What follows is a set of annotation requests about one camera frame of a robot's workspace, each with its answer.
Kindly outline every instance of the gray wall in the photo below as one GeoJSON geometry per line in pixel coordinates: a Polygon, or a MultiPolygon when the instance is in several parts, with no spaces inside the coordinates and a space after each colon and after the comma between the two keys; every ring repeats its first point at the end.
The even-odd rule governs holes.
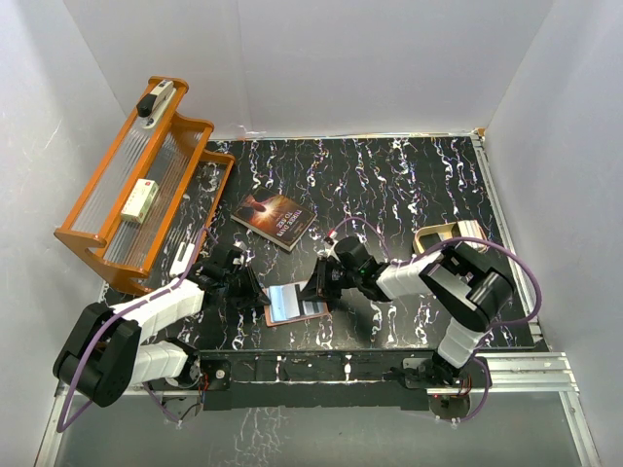
{"type": "Polygon", "coordinates": [[[486,126],[551,0],[65,0],[127,113],[152,74],[215,137],[486,126]]]}
{"type": "Polygon", "coordinates": [[[101,279],[53,237],[124,115],[59,0],[0,2],[0,463],[32,465],[101,279]]]}
{"type": "Polygon", "coordinates": [[[623,5],[558,1],[487,131],[519,253],[543,286],[606,466],[621,465],[623,5]]]}

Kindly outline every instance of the wooden rack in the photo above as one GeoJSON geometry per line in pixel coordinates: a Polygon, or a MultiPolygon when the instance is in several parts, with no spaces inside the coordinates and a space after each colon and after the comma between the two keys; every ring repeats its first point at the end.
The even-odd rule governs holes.
{"type": "Polygon", "coordinates": [[[150,276],[197,165],[215,162],[225,168],[206,219],[209,226],[236,161],[231,155],[205,149],[214,130],[212,122],[187,119],[176,112],[188,91],[186,82],[154,76],[143,96],[163,79],[170,79],[176,91],[160,122],[145,129],[136,109],[132,110],[67,219],[55,230],[55,236],[113,288],[133,295],[150,292],[140,282],[150,276]],[[155,180],[160,186],[143,224],[121,219],[139,178],[155,180]]]}

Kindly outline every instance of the book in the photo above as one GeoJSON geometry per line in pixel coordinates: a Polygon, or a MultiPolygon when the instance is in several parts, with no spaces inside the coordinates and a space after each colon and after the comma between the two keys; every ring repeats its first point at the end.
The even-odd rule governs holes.
{"type": "Polygon", "coordinates": [[[292,251],[312,224],[315,213],[284,195],[259,187],[244,197],[232,219],[284,250],[292,251]]]}
{"type": "Polygon", "coordinates": [[[294,323],[310,318],[319,318],[329,314],[329,306],[325,302],[302,302],[298,293],[305,287],[305,282],[286,285],[272,285],[266,291],[270,305],[264,307],[266,325],[294,323]]]}

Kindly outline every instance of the gray floor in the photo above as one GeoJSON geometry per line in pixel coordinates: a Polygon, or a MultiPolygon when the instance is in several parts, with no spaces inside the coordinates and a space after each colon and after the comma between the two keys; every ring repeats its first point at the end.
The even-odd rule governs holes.
{"type": "Polygon", "coordinates": [[[105,410],[88,410],[63,436],[55,464],[111,465],[523,467],[580,462],[557,393],[494,393],[476,418],[457,429],[392,408],[200,413],[177,429],[165,424],[147,396],[127,396],[105,410]]]}

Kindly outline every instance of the brown book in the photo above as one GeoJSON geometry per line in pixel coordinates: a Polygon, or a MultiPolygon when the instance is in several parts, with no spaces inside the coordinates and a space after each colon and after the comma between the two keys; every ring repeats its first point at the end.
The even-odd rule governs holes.
{"type": "Polygon", "coordinates": [[[232,219],[292,251],[315,219],[315,213],[284,195],[259,187],[244,197],[232,219]]]}

